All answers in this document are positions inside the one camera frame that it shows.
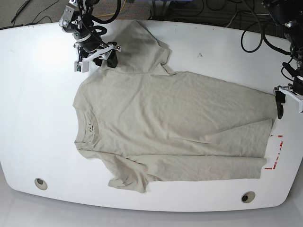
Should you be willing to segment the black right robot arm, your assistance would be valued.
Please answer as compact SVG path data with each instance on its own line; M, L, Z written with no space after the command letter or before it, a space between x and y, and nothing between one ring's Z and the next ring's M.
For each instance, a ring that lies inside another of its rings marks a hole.
M93 62L101 66L103 62L110 68L118 65L117 52L121 47L116 42L105 43L101 36L107 33L103 27L113 22L119 15L122 2L117 2L115 13L110 19L101 20L92 15L93 6L99 3L98 0L71 0L66 5L64 13L59 20L59 25L66 33L71 33L76 43L76 61L74 62L75 72L88 72L89 63Z

